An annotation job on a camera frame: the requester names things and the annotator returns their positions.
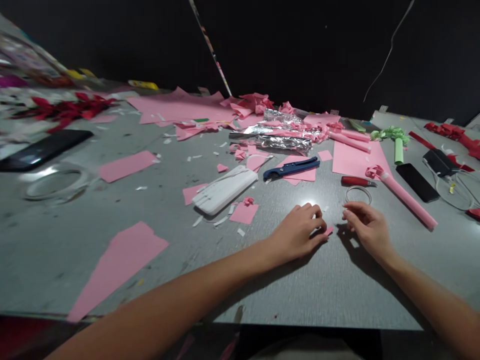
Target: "charger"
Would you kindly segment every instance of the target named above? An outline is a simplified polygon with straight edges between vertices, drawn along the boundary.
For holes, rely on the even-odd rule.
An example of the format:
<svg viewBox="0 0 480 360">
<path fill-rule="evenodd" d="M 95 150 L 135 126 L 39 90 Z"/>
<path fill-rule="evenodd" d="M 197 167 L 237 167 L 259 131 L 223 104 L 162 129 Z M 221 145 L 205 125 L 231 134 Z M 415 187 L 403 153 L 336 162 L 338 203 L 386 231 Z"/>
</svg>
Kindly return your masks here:
<svg viewBox="0 0 480 360">
<path fill-rule="evenodd" d="M 440 149 L 429 150 L 423 155 L 423 158 L 440 178 L 443 178 L 444 176 L 452 176 L 460 171 L 460 169 Z"/>
</svg>

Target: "rolled pink paper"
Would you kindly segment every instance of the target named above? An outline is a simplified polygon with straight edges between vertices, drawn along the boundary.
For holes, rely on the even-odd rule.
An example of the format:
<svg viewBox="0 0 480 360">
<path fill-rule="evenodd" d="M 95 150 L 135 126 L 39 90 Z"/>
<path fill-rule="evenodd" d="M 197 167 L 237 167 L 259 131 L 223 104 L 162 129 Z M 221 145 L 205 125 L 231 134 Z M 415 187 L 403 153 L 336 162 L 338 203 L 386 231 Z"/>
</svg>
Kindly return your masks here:
<svg viewBox="0 0 480 360">
<path fill-rule="evenodd" d="M 431 230 L 439 224 L 392 176 L 384 172 L 380 175 L 380 179 L 420 218 L 427 228 Z"/>
<path fill-rule="evenodd" d="M 368 143 L 370 141 L 370 136 L 362 134 L 362 133 L 357 132 L 357 131 L 351 131 L 351 130 L 343 129 L 341 131 L 341 134 L 345 135 L 346 137 L 349 137 L 351 139 L 363 141 L 364 143 Z"/>
<path fill-rule="evenodd" d="M 333 140 L 339 141 L 341 143 L 350 145 L 351 147 L 363 150 L 364 152 L 367 152 L 370 154 L 370 151 L 372 150 L 368 144 L 365 144 L 363 142 L 358 142 L 356 140 L 353 140 L 349 137 L 346 137 L 345 135 L 337 134 L 334 132 L 329 132 L 328 136 L 331 137 Z"/>
</svg>

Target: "black smartphone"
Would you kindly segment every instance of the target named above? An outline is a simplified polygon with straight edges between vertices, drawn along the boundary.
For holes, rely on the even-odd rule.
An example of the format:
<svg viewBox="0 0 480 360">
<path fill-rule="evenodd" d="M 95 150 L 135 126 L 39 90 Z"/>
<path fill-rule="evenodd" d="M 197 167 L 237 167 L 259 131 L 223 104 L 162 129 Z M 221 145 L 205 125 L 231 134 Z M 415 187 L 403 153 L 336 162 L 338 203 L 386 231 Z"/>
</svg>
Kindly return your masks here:
<svg viewBox="0 0 480 360">
<path fill-rule="evenodd" d="M 440 198 L 439 193 L 429 184 L 427 180 L 410 163 L 398 165 L 396 172 L 400 174 L 403 180 L 413 189 L 413 191 L 425 203 L 432 202 Z"/>
<path fill-rule="evenodd" d="M 86 130 L 60 130 L 0 160 L 0 172 L 26 172 L 93 136 Z"/>
</svg>

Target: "dark background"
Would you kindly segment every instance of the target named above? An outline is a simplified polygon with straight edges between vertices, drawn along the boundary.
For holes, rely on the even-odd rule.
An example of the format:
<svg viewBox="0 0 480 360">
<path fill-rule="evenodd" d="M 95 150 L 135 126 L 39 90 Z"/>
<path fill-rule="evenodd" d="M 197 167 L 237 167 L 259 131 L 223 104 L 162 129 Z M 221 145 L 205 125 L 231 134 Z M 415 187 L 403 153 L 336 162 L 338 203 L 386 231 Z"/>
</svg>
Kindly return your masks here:
<svg viewBox="0 0 480 360">
<path fill-rule="evenodd" d="M 195 0 L 234 96 L 370 119 L 388 111 L 465 125 L 480 112 L 480 2 Z M 4 1 L 0 12 L 69 68 L 193 92 L 226 90 L 188 0 Z"/>
</svg>

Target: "forearm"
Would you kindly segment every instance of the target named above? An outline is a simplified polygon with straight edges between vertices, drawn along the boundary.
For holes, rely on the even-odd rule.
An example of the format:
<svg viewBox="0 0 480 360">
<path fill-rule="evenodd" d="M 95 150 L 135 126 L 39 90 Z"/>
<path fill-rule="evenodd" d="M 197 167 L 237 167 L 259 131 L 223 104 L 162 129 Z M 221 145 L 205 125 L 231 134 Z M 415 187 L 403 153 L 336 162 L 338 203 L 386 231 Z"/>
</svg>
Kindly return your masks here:
<svg viewBox="0 0 480 360">
<path fill-rule="evenodd" d="M 393 254 L 379 263 L 460 356 L 480 359 L 478 313 L 400 256 Z"/>
<path fill-rule="evenodd" d="M 83 330 L 49 359 L 151 359 L 253 277 L 276 264 L 262 242 L 180 276 Z"/>
</svg>

